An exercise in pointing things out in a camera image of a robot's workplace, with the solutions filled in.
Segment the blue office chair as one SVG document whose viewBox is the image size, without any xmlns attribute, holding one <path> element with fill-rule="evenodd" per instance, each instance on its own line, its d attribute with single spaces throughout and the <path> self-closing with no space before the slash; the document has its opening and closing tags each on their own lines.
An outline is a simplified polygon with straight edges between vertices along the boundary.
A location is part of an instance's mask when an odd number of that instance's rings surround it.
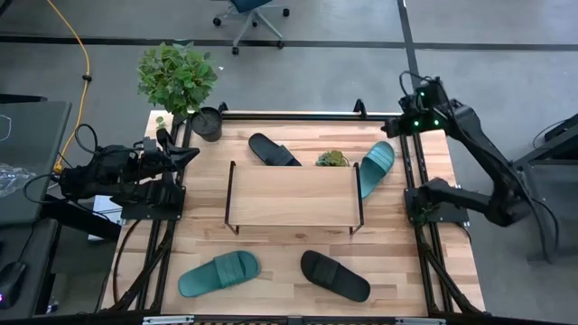
<svg viewBox="0 0 578 325">
<path fill-rule="evenodd" d="M 227 1 L 229 7 L 225 12 L 216 14 L 212 19 L 212 23 L 215 27 L 220 27 L 223 21 L 235 15 L 243 15 L 246 17 L 244 25 L 242 26 L 237 37 L 232 42 L 231 53 L 234 56 L 239 55 L 238 44 L 242 37 L 245 35 L 249 26 L 257 27 L 260 23 L 264 24 L 266 28 L 277 37 L 275 46 L 282 50 L 285 47 L 284 36 L 272 25 L 272 23 L 263 15 L 263 9 L 273 9 L 281 8 L 282 16 L 287 18 L 291 14 L 291 10 L 288 6 L 283 5 L 271 5 L 273 0 L 214 0 L 214 1 Z"/>
</svg>

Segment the green rubber slide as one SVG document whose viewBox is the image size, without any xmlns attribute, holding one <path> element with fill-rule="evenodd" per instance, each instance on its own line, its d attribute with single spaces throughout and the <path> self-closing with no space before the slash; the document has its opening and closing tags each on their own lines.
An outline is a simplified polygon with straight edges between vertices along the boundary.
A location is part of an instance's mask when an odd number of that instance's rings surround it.
<svg viewBox="0 0 578 325">
<path fill-rule="evenodd" d="M 375 143 L 362 158 L 359 167 L 361 197 L 365 199 L 392 169 L 396 156 L 392 145 Z"/>
<path fill-rule="evenodd" d="M 204 265 L 182 274 L 178 280 L 178 291 L 186 298 L 245 283 L 258 277 L 261 265 L 248 251 L 232 251 L 215 256 Z"/>
</svg>

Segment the small green succulent plant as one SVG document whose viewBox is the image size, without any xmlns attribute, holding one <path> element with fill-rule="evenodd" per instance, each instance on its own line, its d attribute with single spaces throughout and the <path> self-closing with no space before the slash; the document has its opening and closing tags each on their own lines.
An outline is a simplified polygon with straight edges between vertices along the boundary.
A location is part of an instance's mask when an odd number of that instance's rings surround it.
<svg viewBox="0 0 578 325">
<path fill-rule="evenodd" d="M 350 163 L 341 151 L 332 150 L 321 154 L 315 165 L 321 167 L 348 167 Z"/>
</svg>

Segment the wooden shelf with black frame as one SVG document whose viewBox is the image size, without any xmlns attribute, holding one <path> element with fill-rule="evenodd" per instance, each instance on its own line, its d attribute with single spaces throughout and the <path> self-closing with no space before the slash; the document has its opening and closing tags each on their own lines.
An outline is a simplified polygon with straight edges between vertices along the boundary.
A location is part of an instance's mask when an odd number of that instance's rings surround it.
<svg viewBox="0 0 578 325">
<path fill-rule="evenodd" d="M 359 165 L 257 166 L 230 163 L 224 224 L 242 227 L 347 228 L 365 224 Z"/>
</svg>

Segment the white box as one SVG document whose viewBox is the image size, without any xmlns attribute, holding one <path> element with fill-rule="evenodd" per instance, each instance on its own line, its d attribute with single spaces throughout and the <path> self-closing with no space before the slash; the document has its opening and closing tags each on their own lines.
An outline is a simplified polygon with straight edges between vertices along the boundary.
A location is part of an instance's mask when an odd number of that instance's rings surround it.
<svg viewBox="0 0 578 325">
<path fill-rule="evenodd" d="M 95 196 L 92 210 L 95 215 L 119 226 L 124 226 L 126 223 L 126 221 L 121 218 L 123 208 L 114 203 L 110 196 Z"/>
</svg>

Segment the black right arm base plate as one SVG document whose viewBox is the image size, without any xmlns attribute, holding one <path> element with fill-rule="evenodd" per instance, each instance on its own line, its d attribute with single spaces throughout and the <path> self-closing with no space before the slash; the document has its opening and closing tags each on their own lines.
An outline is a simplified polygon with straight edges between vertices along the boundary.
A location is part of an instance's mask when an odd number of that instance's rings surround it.
<svg viewBox="0 0 578 325">
<path fill-rule="evenodd" d="M 421 208 L 418 205 L 417 193 L 417 189 L 405 189 L 404 191 L 407 218 L 415 227 L 426 223 L 463 224 L 469 222 L 465 209 L 448 202 L 437 203 L 430 208 Z"/>
</svg>

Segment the dark metal stand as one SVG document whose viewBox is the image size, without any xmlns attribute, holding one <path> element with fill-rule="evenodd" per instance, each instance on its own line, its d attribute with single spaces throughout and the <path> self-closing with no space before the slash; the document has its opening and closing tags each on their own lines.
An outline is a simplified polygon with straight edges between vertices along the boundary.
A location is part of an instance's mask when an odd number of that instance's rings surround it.
<svg viewBox="0 0 578 325">
<path fill-rule="evenodd" d="M 578 114 L 541 135 L 542 144 L 515 161 L 536 209 L 541 245 L 527 261 L 578 263 Z"/>
</svg>

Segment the black rubber slide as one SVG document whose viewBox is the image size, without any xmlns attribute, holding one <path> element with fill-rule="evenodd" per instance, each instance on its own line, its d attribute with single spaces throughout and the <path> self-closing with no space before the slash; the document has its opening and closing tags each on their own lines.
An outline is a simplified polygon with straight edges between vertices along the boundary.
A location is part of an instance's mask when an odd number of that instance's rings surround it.
<svg viewBox="0 0 578 325">
<path fill-rule="evenodd" d="M 276 144 L 261 133 L 251 135 L 248 145 L 267 166 L 301 166 L 301 163 L 284 145 Z"/>
<path fill-rule="evenodd" d="M 365 302 L 371 291 L 369 282 L 338 261 L 307 250 L 301 257 L 304 277 L 311 283 L 354 302 Z"/>
</svg>

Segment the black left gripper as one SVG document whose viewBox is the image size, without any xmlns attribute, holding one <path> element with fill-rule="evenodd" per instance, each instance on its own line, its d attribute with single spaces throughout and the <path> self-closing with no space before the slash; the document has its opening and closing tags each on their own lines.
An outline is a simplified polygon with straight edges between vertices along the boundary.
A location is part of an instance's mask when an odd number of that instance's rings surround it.
<svg viewBox="0 0 578 325">
<path fill-rule="evenodd" d="M 172 160 L 171 150 L 174 149 L 174 140 L 165 128 L 156 130 L 156 138 L 144 137 L 135 143 L 135 149 L 141 154 L 138 158 L 140 174 L 159 174 L 176 172 L 185 169 L 199 153 L 199 148 L 180 148 Z"/>
</svg>

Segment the leafy plant in black pot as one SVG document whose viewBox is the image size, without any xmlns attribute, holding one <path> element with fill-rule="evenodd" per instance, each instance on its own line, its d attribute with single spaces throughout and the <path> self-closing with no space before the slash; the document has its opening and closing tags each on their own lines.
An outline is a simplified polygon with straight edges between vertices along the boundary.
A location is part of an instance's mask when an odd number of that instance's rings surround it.
<svg viewBox="0 0 578 325">
<path fill-rule="evenodd" d="M 137 64 L 137 92 L 176 121 L 187 120 L 206 142 L 222 137 L 222 114 L 205 104 L 219 78 L 208 52 L 180 44 L 146 50 Z"/>
</svg>

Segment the black computer mouse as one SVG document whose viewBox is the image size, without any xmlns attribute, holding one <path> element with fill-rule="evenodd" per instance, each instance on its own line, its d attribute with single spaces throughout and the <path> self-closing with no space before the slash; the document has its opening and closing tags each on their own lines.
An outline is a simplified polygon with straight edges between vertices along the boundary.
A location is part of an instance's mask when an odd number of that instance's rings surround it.
<svg viewBox="0 0 578 325">
<path fill-rule="evenodd" d="M 9 309 L 19 298 L 27 265 L 14 261 L 0 270 L 0 310 Z"/>
</svg>

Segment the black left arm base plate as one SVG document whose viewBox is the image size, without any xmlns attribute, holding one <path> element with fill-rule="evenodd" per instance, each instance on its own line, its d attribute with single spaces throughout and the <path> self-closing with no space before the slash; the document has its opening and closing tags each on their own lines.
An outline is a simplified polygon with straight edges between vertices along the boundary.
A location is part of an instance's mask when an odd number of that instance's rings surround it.
<svg viewBox="0 0 578 325">
<path fill-rule="evenodd" d="M 149 181 L 138 186 L 135 196 L 120 202 L 121 218 L 168 220 L 181 218 L 186 188 L 174 182 Z"/>
</svg>

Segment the dark grey desk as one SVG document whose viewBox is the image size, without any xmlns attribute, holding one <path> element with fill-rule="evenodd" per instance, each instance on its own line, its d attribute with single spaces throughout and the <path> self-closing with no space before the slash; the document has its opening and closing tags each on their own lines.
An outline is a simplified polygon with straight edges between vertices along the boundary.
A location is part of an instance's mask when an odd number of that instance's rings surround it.
<svg viewBox="0 0 578 325">
<path fill-rule="evenodd" d="M 40 177 L 0 198 L 0 228 L 38 218 L 70 111 L 63 101 L 0 104 L 0 163 Z"/>
</svg>

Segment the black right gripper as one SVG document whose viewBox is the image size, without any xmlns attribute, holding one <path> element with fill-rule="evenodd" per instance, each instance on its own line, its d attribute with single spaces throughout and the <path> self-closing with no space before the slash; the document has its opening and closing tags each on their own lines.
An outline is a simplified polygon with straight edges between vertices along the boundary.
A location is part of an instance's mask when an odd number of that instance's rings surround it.
<svg viewBox="0 0 578 325">
<path fill-rule="evenodd" d="M 449 98 L 439 77 L 425 77 L 411 94 L 398 101 L 403 114 L 400 119 L 388 118 L 382 131 L 388 138 L 401 135 L 413 135 L 426 131 L 442 129 L 446 124 Z"/>
</svg>

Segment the clear plastic bag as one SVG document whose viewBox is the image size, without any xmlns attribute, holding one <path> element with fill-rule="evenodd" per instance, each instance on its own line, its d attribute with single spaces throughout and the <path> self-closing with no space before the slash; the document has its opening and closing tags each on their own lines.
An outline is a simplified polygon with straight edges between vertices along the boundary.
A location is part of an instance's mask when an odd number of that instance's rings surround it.
<svg viewBox="0 0 578 325">
<path fill-rule="evenodd" d="M 0 162 L 0 199 L 5 198 L 18 190 L 36 176 L 23 167 L 13 167 Z"/>
</svg>

